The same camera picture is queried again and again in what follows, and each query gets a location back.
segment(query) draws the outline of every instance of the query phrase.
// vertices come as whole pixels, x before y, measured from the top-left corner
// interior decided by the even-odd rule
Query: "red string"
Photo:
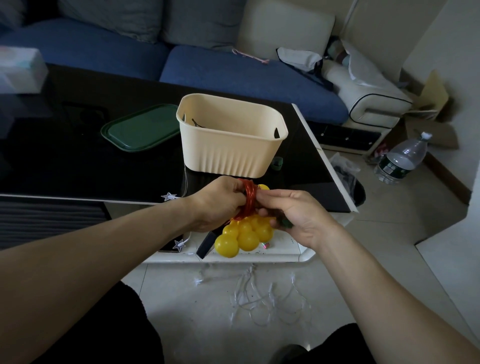
[[[242,181],[243,185],[245,186],[245,196],[247,197],[247,202],[245,203],[245,206],[241,208],[240,212],[233,218],[234,220],[242,220],[243,218],[255,213],[255,200],[258,186],[253,183],[252,180],[244,180],[242,178],[239,178],[239,180]]]

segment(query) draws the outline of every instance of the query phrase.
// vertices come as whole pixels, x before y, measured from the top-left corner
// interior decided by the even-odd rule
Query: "plastic bag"
[[[353,191],[357,183],[357,173],[360,172],[360,166],[351,160],[342,157],[340,153],[335,153],[330,158],[330,164],[337,173],[339,179],[342,181],[345,189],[350,197],[353,199]]]

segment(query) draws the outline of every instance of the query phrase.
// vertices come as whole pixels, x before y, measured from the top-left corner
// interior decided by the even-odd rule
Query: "white bottle cap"
[[[423,132],[423,133],[421,134],[421,138],[422,138],[423,140],[430,140],[431,137],[432,137],[432,134],[430,134],[430,133]]]

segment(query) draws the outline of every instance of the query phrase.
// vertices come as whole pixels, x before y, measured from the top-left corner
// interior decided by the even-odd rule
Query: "green bottle label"
[[[401,180],[410,172],[410,170],[405,170],[397,166],[394,162],[388,159],[386,154],[382,157],[378,166],[386,174],[398,180]]]

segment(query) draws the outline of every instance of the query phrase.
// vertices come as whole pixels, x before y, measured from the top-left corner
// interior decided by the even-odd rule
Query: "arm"
[[[242,187],[220,177],[190,197],[0,252],[0,363],[31,362],[168,241],[233,217]]]
[[[378,363],[480,363],[480,351],[403,288],[307,192],[259,191],[325,264]],[[262,209],[260,214],[266,216]],[[279,228],[274,220],[272,226]]]

